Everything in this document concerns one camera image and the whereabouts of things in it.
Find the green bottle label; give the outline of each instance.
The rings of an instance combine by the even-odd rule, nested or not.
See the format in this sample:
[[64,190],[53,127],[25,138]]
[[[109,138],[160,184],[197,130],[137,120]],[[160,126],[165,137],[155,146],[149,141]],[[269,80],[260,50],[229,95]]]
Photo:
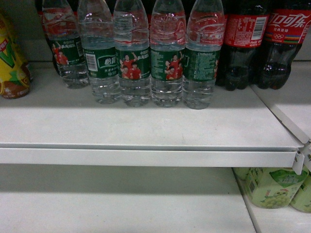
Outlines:
[[116,50],[118,73],[124,79],[146,79],[150,75],[149,48],[145,50]]
[[84,49],[88,75],[93,78],[108,78],[117,75],[116,49]]
[[287,188],[293,184],[302,182],[308,176],[306,171],[302,171],[301,175],[297,175],[294,171],[277,170],[270,172],[270,175],[275,182],[283,188]]
[[52,52],[59,65],[77,65],[84,62],[81,39],[51,40]]
[[184,76],[193,81],[206,82],[216,78],[220,50],[199,52],[186,48]]
[[183,76],[184,50],[157,51],[151,49],[151,76],[154,79],[170,81]]

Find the olympic rings logo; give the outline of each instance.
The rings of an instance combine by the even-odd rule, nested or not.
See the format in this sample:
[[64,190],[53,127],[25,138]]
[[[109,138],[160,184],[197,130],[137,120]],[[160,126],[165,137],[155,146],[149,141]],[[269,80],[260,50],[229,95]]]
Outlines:
[[274,37],[275,39],[280,40],[280,39],[282,39],[282,38],[284,37],[284,35],[274,34],[273,37]]

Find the white shelf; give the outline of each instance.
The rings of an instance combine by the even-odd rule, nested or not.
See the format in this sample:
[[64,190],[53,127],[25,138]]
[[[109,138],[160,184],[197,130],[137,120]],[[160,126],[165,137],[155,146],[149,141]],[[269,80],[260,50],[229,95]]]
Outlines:
[[230,168],[0,165],[0,232],[255,233]]
[[245,194],[244,181],[238,180],[238,182],[257,233],[310,232],[310,214],[300,212],[291,206],[279,209],[259,208]]
[[294,62],[279,90],[253,90],[282,123],[302,142],[311,139],[311,62]]
[[292,166],[298,142],[251,88],[216,87],[212,104],[140,108],[96,103],[35,69],[30,94],[0,99],[0,163],[115,166]]

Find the grape image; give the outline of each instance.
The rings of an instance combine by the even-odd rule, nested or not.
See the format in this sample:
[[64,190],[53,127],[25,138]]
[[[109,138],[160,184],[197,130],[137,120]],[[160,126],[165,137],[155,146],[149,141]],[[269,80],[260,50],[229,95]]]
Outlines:
[[287,189],[282,189],[278,192],[275,192],[273,196],[266,197],[266,199],[262,201],[261,206],[269,209],[276,209],[287,206],[290,203],[290,198],[287,196],[287,194]]

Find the dark soda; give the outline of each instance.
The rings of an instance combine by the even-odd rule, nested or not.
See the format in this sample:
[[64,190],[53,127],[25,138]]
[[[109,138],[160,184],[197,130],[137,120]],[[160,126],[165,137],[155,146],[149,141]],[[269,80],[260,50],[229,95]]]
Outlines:
[[311,0],[279,0],[272,6],[262,45],[256,55],[254,82],[261,89],[280,89],[291,73],[311,25]]
[[245,89],[249,84],[252,58],[261,45],[268,22],[268,0],[234,1],[230,11],[219,75],[227,90]]

